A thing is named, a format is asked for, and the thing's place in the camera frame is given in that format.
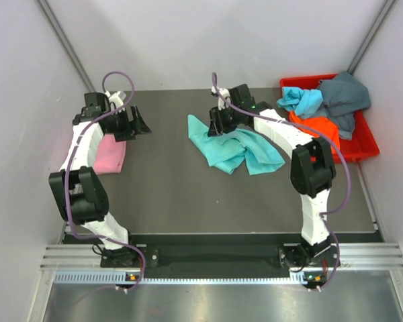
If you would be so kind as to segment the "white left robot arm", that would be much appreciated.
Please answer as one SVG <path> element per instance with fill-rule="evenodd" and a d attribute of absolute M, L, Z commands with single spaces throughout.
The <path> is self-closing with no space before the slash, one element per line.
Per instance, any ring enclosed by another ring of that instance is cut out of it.
<path fill-rule="evenodd" d="M 108 195 L 94 169 L 101 142 L 110 135 L 114 143 L 125 144 L 137 135 L 148 134 L 136 106 L 126 108 L 129 99 L 121 91 L 86 93 L 85 106 L 76 114 L 73 138 L 60 170 L 48 177 L 61 217 L 75 231 L 88 229 L 103 243 L 101 256 L 131 266 L 141 255 L 132 245 L 131 233 L 109 211 Z"/>

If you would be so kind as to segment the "teal t shirt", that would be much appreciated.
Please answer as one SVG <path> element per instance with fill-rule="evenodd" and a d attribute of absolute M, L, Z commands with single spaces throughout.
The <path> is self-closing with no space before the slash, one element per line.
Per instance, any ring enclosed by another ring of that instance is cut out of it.
<path fill-rule="evenodd" d="M 236 129 L 221 136 L 208 136 L 208 126 L 196 116 L 187 116 L 188 138 L 205 157 L 208 166 L 232 174 L 243 162 L 250 175 L 279 170 L 285 160 L 263 136 Z"/>

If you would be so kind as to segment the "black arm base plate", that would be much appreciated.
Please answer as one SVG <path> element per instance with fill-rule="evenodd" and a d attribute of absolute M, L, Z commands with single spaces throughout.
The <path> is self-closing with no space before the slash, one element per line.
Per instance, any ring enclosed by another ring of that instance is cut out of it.
<path fill-rule="evenodd" d="M 225 264 L 237 265 L 256 264 L 268 266 L 272 269 L 297 268 L 304 269 L 311 265 L 327 262 L 334 266 L 337 259 L 337 249 L 329 247 L 318 255 L 314 255 L 308 247 L 296 246 L 144 246 L 139 247 L 144 254 L 146 263 L 136 250 L 123 248 L 121 250 L 104 250 L 101 253 L 101 266 L 129 267 L 139 263 L 146 269 L 169 267 L 173 264 L 187 264 L 189 269 L 200 268 L 202 264 L 220 266 Z"/>

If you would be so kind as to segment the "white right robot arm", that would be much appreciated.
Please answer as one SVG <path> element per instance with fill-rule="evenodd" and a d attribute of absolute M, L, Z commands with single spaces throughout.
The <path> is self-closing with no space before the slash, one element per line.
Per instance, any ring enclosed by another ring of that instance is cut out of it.
<path fill-rule="evenodd" d="M 239 125 L 250 127 L 279 146 L 291 160 L 290 180 L 302 202 L 302 242 L 283 251 L 283 263 L 313 266 L 330 248 L 330 233 L 324 213 L 332 181 L 336 176 L 330 144 L 293 125 L 288 125 L 268 103 L 256 102 L 246 84 L 231 89 L 212 87 L 218 105 L 210 109 L 210 137 L 236 131 Z"/>

